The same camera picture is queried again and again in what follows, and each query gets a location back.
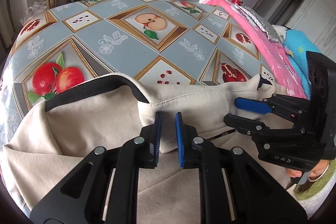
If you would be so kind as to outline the fruit pattern table cover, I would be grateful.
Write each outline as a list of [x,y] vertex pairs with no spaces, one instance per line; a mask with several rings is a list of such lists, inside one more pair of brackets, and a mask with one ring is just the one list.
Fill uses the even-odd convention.
[[274,81],[261,52],[218,5],[87,0],[26,21],[1,77],[1,142],[39,102],[121,72],[143,84],[220,85],[256,74]]

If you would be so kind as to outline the pink floral blanket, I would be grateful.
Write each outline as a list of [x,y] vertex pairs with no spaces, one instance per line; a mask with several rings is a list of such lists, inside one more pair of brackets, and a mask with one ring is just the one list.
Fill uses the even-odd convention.
[[251,9],[239,6],[228,0],[199,0],[205,5],[219,6],[235,20],[243,31],[252,39],[257,49],[269,65],[276,82],[284,87],[288,95],[308,99],[301,83],[301,78],[286,56],[281,39],[272,35],[275,29],[266,28]]

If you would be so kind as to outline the red bottle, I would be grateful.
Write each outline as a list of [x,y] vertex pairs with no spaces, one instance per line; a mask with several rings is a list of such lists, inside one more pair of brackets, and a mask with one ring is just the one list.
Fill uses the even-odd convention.
[[241,6],[243,4],[243,0],[232,0],[231,2],[238,6]]

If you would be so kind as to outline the blue plush pillow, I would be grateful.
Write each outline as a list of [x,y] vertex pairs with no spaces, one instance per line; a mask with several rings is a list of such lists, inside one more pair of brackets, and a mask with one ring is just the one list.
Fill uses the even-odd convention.
[[310,98],[310,80],[308,72],[308,64],[306,52],[321,51],[306,37],[306,35],[298,30],[286,30],[283,47],[291,66],[298,74],[303,90],[308,98]]

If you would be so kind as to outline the cream zip-up jacket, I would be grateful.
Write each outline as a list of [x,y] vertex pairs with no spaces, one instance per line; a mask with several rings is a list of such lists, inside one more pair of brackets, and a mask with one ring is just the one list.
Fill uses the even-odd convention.
[[[301,205],[249,151],[224,132],[224,117],[255,119],[236,98],[285,89],[260,75],[219,86],[143,85],[119,73],[35,105],[3,147],[32,223],[293,223]],[[162,113],[154,166],[154,121]],[[178,159],[175,114],[185,126]]]

